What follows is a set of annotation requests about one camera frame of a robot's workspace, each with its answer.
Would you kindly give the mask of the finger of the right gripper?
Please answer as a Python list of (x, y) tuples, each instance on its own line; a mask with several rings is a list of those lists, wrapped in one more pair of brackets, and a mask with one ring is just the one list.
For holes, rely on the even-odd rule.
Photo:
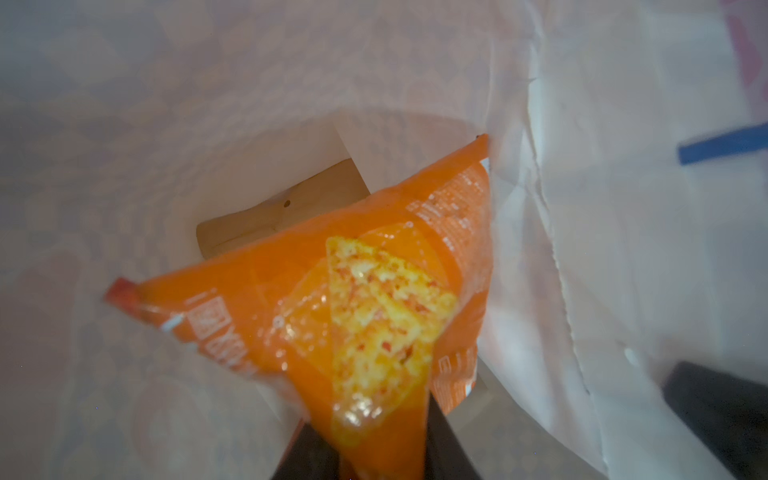
[(736, 479), (767, 477), (767, 386), (687, 361), (662, 386), (666, 404)]

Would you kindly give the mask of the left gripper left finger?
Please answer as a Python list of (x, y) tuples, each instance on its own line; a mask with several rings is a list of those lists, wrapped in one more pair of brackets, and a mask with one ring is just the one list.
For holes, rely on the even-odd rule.
[(300, 421), (271, 480), (338, 480), (339, 460), (338, 452)]

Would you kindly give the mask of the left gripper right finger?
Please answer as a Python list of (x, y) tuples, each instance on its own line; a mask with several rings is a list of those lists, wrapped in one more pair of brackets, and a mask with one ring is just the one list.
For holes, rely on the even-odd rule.
[(433, 396), (428, 409), (424, 478), (481, 480)]

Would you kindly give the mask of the orange corn chip packet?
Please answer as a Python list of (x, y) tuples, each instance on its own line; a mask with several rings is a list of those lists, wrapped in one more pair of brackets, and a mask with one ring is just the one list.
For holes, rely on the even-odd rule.
[(421, 479), (432, 405), (475, 382), (493, 270), (487, 136), (398, 185), (105, 298), (286, 388), (361, 479)]

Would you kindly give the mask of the tan kraft paper snack pouch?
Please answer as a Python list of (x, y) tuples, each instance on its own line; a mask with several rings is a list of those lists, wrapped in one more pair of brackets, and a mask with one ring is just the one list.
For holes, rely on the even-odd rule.
[(258, 205), (198, 224), (198, 246), (208, 260), (369, 195), (353, 160), (345, 159)]

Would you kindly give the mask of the white paper bag blue handles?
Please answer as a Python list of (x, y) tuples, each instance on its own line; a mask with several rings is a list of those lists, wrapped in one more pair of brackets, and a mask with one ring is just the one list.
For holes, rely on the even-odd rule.
[(662, 400), (689, 360), (767, 378), (763, 1), (5, 1), (1, 475), (266, 479), (296, 425), (102, 302), (198, 224), (352, 159), (371, 191), (485, 133), (488, 479), (724, 479)]

